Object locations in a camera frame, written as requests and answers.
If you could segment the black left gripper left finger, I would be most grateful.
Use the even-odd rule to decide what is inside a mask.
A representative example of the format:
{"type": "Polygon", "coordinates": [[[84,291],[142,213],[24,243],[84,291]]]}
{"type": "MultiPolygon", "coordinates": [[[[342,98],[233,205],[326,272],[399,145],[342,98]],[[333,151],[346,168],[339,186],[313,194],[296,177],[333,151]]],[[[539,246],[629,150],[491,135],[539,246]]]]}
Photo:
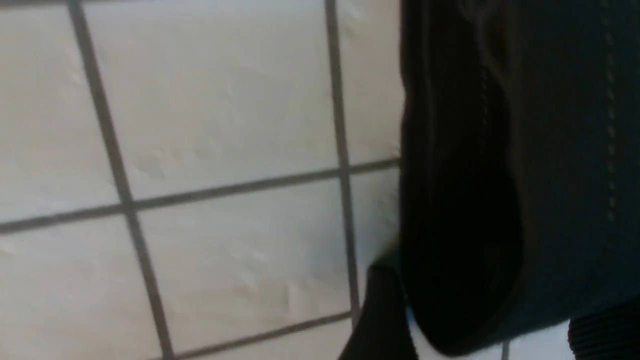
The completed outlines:
{"type": "Polygon", "coordinates": [[[339,359],[417,360],[398,274],[376,264],[366,280],[358,321],[339,359]]]}

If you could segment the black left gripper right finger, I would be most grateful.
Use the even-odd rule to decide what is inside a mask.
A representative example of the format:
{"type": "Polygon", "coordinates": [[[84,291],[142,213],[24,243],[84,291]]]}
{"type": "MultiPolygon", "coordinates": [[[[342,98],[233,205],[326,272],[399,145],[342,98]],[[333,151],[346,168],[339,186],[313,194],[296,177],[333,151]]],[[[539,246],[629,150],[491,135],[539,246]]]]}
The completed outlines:
{"type": "Polygon", "coordinates": [[[576,360],[638,360],[640,299],[572,319],[567,342],[576,360]]]}

